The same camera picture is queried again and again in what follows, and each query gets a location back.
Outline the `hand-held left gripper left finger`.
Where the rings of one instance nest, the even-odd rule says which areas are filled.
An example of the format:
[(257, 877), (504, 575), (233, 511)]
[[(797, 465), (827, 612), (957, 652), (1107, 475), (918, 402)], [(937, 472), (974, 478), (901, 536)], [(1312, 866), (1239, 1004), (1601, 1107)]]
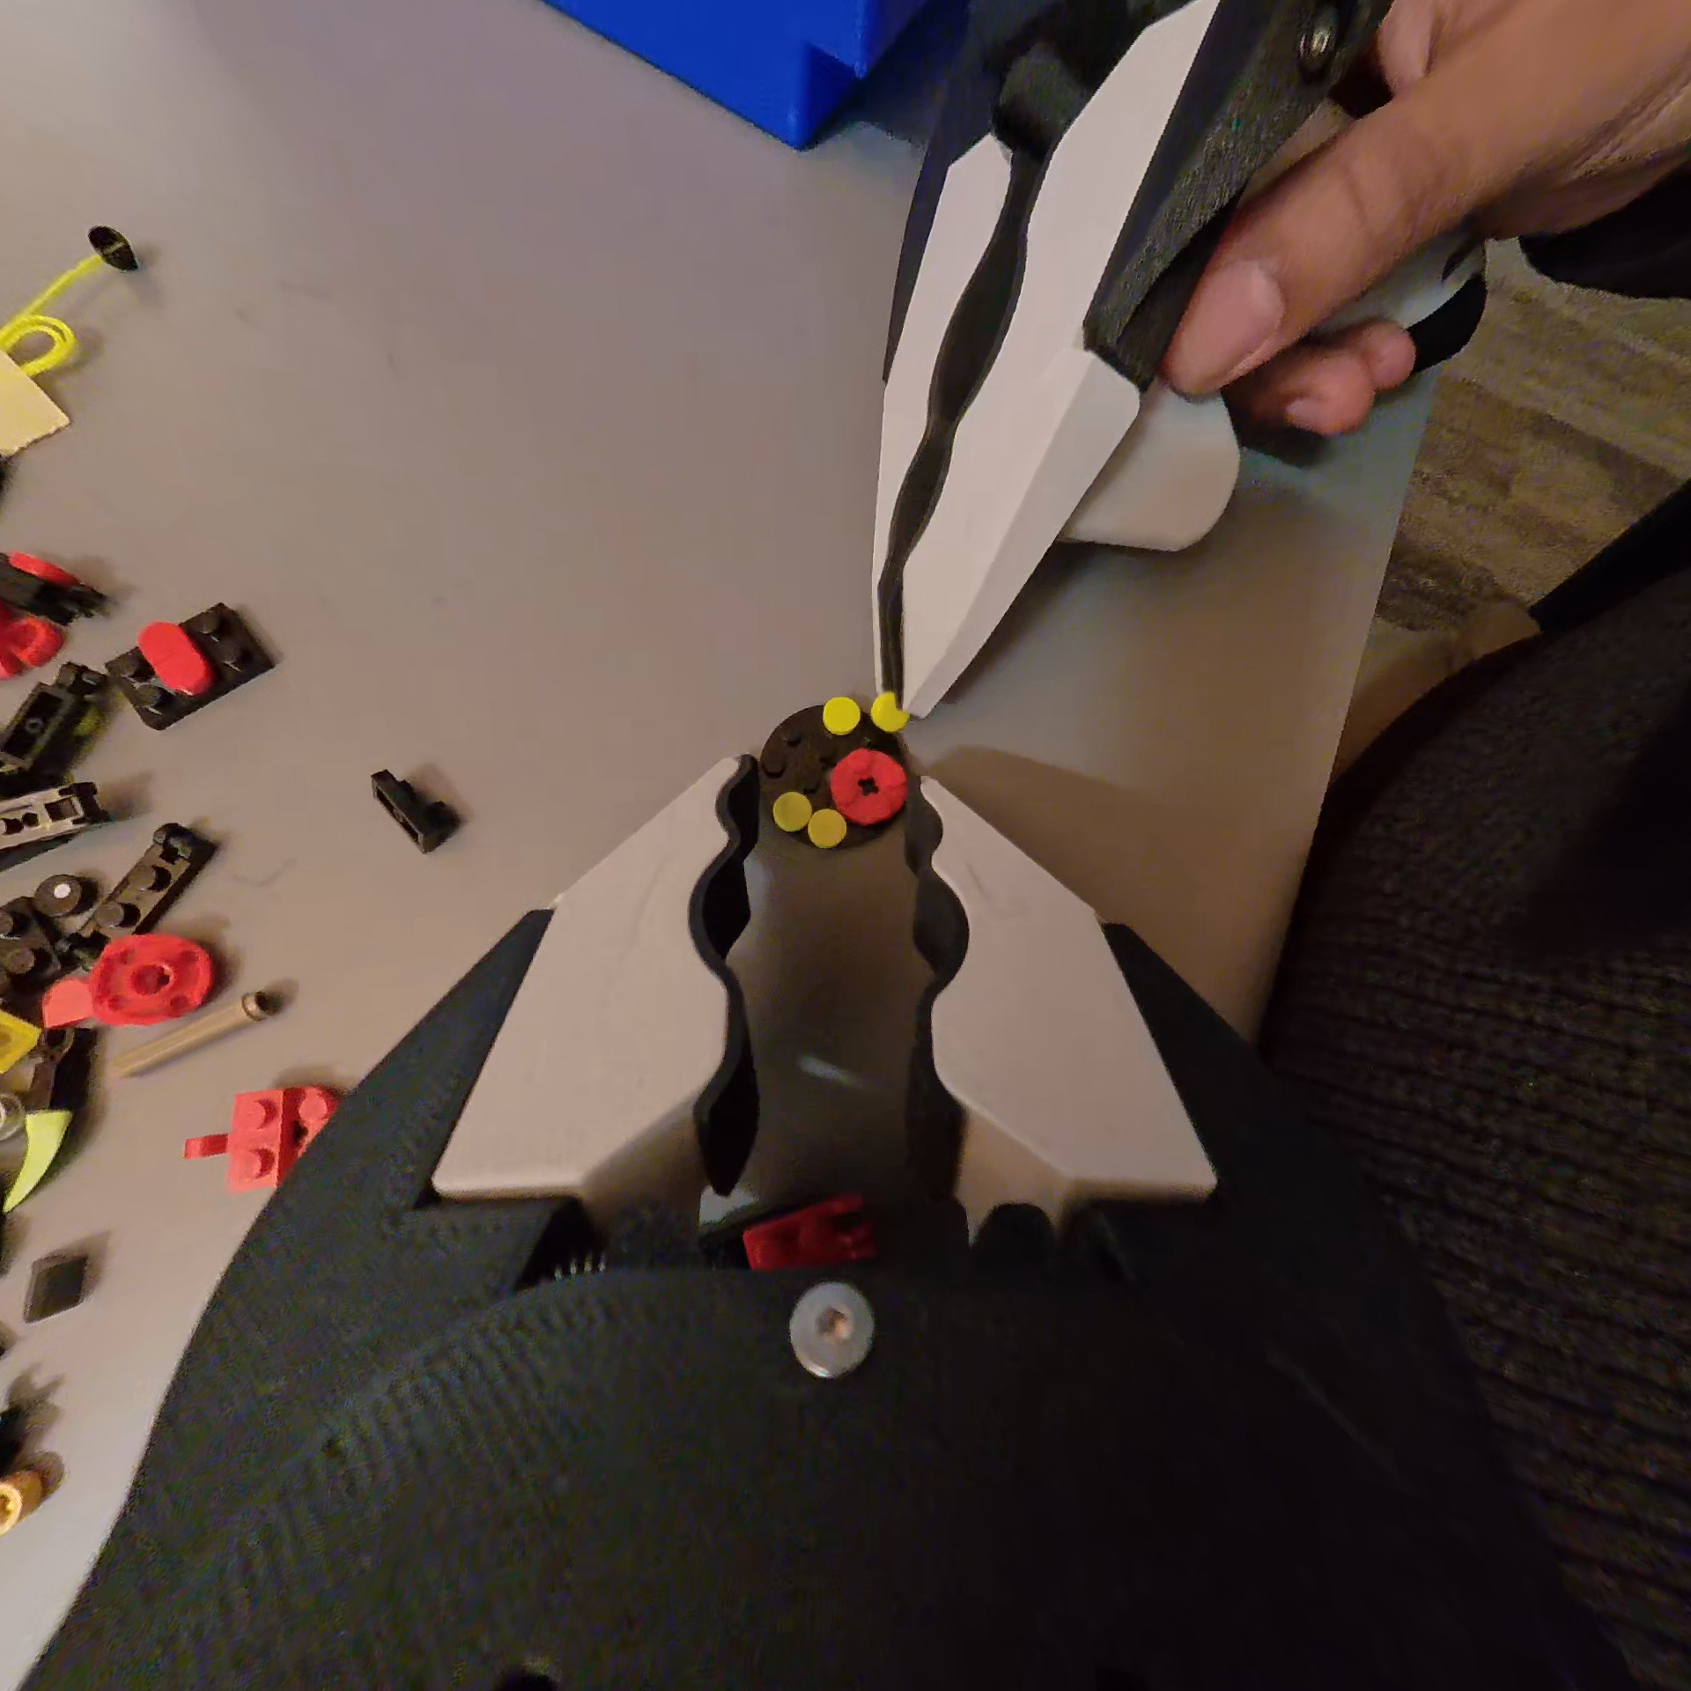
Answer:
[(713, 764), (552, 902), (434, 1187), (572, 1198), (600, 1228), (643, 1202), (698, 1218), (756, 1145), (748, 998), (760, 823), (749, 754)]

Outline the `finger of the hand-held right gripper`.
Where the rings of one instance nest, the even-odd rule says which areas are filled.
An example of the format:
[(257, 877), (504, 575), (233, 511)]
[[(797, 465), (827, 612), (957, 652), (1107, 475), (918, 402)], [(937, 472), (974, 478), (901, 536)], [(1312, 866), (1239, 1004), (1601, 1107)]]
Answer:
[(939, 517), (958, 428), (1016, 306), (1044, 165), (984, 133), (944, 168), (884, 376), (874, 517), (878, 690), (916, 707), (916, 549)]
[(1154, 377), (1089, 348), (1085, 318), (1180, 98), (1202, 86), (1221, 14), (1226, 3), (1016, 3), (955, 75), (906, 228), (903, 316), (946, 165), (992, 133), (1044, 172), (1016, 306), (916, 549), (915, 716), (976, 657), (1144, 407)]

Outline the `small black lego bracket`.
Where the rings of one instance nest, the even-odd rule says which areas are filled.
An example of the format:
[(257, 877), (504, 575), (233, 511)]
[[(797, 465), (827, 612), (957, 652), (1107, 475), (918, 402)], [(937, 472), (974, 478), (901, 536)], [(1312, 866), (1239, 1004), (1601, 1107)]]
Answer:
[(461, 814), (447, 798), (429, 795), (388, 769), (372, 770), (370, 791), (382, 812), (420, 854), (438, 851), (461, 827)]

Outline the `round black lego plate assembly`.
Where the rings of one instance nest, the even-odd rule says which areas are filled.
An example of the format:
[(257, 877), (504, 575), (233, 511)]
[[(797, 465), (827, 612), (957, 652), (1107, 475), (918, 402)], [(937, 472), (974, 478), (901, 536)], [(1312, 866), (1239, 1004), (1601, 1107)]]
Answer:
[(874, 727), (832, 736), (821, 707), (793, 711), (757, 757), (766, 811), (776, 827), (819, 851), (843, 851), (881, 834), (904, 812), (913, 774), (903, 732)]

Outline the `person's right forearm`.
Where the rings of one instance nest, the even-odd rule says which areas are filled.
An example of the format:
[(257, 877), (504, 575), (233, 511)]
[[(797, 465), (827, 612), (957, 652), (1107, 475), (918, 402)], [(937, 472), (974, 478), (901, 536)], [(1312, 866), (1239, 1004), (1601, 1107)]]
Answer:
[(1689, 171), (1636, 201), (1554, 235), (1520, 238), (1532, 270), (1559, 283), (1628, 300), (1689, 300)]

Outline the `red lego plate with pin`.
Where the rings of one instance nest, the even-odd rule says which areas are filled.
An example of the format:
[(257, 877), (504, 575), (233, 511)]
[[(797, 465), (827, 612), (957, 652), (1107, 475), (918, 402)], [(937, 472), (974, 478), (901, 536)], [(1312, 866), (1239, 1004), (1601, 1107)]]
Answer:
[(221, 1158), (229, 1191), (276, 1190), (341, 1102), (342, 1094), (324, 1085), (241, 1091), (226, 1130), (188, 1137), (182, 1158)]

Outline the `tan lego axle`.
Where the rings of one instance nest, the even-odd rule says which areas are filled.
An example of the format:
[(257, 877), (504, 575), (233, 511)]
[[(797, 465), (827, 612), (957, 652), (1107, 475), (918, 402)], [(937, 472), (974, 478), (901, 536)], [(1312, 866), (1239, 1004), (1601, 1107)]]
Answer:
[(118, 1053), (111, 1077), (130, 1081), (224, 1042), (245, 1029), (275, 1021), (286, 1009), (286, 996), (275, 987), (245, 991), (240, 998), (196, 1014), (147, 1042)]

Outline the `red round lego plate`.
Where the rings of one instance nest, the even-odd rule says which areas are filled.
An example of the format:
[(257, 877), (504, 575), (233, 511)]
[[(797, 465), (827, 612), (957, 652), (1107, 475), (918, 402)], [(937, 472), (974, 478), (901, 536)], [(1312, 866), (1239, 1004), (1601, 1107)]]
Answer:
[(200, 941), (170, 934), (106, 943), (89, 973), (90, 1018), (154, 1026), (194, 1014), (220, 986), (220, 962)]

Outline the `black lego hinge plate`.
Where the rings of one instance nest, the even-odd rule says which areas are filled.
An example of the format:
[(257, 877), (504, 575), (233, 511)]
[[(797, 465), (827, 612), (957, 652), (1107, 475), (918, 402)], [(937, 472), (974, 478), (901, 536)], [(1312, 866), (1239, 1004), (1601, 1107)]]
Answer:
[(211, 837), (183, 823), (161, 824), (131, 870), (65, 936), (63, 953), (90, 965), (111, 943), (154, 931), (218, 850)]

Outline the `black lego plate red tile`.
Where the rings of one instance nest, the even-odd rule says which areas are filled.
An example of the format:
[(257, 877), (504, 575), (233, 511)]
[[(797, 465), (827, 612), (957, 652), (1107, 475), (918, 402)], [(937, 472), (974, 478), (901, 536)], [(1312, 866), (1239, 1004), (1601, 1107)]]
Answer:
[(102, 663), (144, 727), (164, 732), (272, 671), (276, 660), (241, 612), (211, 603), (185, 619), (147, 624)]

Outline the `pile of lego pieces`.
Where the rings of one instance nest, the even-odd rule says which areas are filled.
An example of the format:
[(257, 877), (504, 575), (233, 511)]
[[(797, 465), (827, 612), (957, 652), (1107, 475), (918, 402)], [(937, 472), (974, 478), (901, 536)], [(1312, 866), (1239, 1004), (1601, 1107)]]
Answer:
[[(68, 662), (50, 682), (37, 684), (14, 719), (5, 725), (3, 772), (3, 856), (5, 871), (30, 862), (97, 827), (106, 818), (98, 791), (90, 782), (65, 776), (79, 757), (79, 746), (98, 723), (102, 682), (94, 670)], [(38, 1031), (37, 1014), (11, 1009), (13, 998), (28, 998), (45, 990), (59, 965), (53, 917), (43, 916), (30, 895), (5, 897), (5, 1079), (18, 1065), (32, 1074), (47, 1060), (47, 1032)], [(24, 1135), (28, 1147), (47, 1147), (41, 1133), (32, 1135), (32, 1118), (47, 1116), (47, 1104), (28, 1104), (24, 1094), (5, 1086), (5, 1143)], [(28, 1415), (5, 1402), (5, 1527), (18, 1526), (45, 1494), (47, 1482), (27, 1470), (23, 1449)]]

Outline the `red black lego clip piece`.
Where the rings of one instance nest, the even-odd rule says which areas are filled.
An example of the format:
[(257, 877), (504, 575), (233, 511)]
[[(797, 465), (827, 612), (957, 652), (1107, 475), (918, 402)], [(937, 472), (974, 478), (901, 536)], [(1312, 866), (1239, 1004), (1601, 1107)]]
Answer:
[(48, 665), (76, 619), (111, 601), (73, 572), (28, 554), (3, 554), (3, 677)]

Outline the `person's right hand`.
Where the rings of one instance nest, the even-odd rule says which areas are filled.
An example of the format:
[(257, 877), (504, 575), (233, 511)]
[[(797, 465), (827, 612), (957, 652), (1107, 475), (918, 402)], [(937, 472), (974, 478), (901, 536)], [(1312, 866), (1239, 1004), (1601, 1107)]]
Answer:
[(1161, 365), (1188, 397), (1320, 437), (1405, 385), (1405, 328), (1325, 329), (1428, 243), (1597, 220), (1687, 165), (1687, 1), (1401, 1), (1383, 105), (1250, 196)]

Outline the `blue storage bin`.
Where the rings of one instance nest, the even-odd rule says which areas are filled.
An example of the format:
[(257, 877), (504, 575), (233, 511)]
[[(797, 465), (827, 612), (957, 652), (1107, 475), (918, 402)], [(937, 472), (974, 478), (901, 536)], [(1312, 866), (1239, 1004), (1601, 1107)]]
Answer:
[(757, 131), (805, 148), (953, 1), (554, 1), (552, 10)]

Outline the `person's black knit sweater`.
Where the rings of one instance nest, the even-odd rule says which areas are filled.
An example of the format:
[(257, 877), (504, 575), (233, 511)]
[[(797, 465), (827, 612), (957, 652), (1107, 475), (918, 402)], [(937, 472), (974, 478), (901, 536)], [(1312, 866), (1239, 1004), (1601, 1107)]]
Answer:
[(1636, 1686), (1687, 1686), (1689, 491), (1327, 801), (1271, 1065), (1386, 1198)]

